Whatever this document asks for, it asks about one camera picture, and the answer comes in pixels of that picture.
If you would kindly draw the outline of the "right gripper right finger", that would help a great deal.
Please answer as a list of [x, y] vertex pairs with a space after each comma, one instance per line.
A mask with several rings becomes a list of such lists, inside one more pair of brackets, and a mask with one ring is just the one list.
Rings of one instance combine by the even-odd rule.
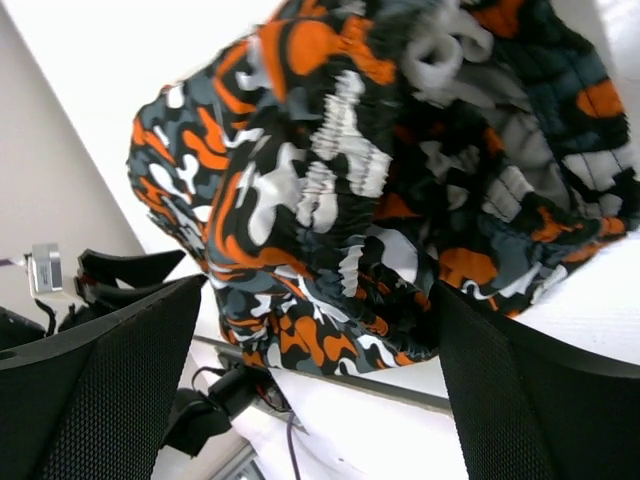
[[639, 368], [436, 282], [439, 359], [471, 479], [636, 479]]

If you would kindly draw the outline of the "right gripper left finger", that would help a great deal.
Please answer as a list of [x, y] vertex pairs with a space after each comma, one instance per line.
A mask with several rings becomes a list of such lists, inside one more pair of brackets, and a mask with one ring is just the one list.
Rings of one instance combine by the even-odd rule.
[[150, 478], [204, 281], [2, 351], [2, 478]]

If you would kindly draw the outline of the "orange camouflage shorts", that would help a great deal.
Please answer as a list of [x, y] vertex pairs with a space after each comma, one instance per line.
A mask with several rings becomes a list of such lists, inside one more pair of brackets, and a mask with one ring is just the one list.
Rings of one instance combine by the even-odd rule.
[[287, 1], [133, 120], [131, 188], [250, 366], [438, 352], [443, 282], [516, 317], [639, 226], [595, 46], [548, 1]]

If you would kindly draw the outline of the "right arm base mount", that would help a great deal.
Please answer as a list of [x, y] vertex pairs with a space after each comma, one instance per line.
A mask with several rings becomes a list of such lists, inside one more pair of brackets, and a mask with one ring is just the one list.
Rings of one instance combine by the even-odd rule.
[[162, 444], [195, 457], [206, 442], [227, 433], [249, 407], [261, 404], [269, 412], [288, 415], [293, 409], [274, 378], [262, 368], [233, 364], [227, 369], [200, 367], [191, 379], [212, 373], [218, 379], [207, 390], [194, 386], [177, 390]]

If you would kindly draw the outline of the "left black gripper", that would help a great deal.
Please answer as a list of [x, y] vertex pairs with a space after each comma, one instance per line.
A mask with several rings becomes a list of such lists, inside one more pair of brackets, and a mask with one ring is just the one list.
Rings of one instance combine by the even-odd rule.
[[[186, 257], [182, 250], [171, 250], [139, 256], [116, 256], [86, 249], [79, 257], [77, 283], [95, 286], [117, 286], [121, 280], [135, 289], [163, 283]], [[70, 301], [35, 300], [45, 314], [47, 324], [30, 320], [5, 307], [1, 308], [1, 351], [13, 351], [26, 346], [28, 351], [42, 347], [55, 352], [67, 352], [88, 346], [114, 329], [110, 315], [114, 300], [95, 300], [80, 305]]]

